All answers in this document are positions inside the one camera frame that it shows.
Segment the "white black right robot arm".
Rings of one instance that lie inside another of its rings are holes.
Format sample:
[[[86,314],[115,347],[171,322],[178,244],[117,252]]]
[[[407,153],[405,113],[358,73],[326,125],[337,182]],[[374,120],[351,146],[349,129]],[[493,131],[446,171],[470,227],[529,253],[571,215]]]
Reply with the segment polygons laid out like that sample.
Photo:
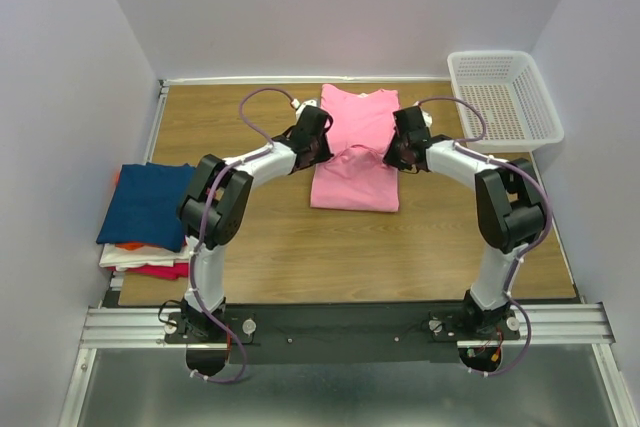
[[[400,171],[435,172],[475,194],[485,251],[458,318],[467,336],[483,338],[506,318],[524,257],[549,233],[548,198],[530,161],[496,159],[464,147],[459,140],[433,136],[418,105],[395,111],[393,118],[385,164]]]

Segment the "pink t shirt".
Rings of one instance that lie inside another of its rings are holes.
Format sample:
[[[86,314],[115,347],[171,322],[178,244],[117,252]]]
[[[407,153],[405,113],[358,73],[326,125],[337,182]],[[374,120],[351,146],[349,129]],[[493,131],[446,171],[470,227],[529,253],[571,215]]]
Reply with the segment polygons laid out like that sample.
[[[315,166],[310,206],[397,212],[398,171],[383,158],[395,133],[398,92],[380,89],[362,95],[325,84],[320,106],[333,119],[327,133],[333,157]]]

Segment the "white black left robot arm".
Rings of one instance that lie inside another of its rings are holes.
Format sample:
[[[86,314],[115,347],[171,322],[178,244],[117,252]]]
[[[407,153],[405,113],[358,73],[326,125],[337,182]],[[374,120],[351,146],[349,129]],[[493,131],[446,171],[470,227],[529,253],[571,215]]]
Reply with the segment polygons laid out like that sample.
[[[188,287],[181,302],[185,327],[199,341],[226,335],[217,313],[224,305],[226,246],[238,233],[252,191],[331,159],[327,134],[331,115],[303,105],[296,123],[265,146],[246,154],[204,156],[180,201],[177,216],[187,237],[196,241],[189,259]]]

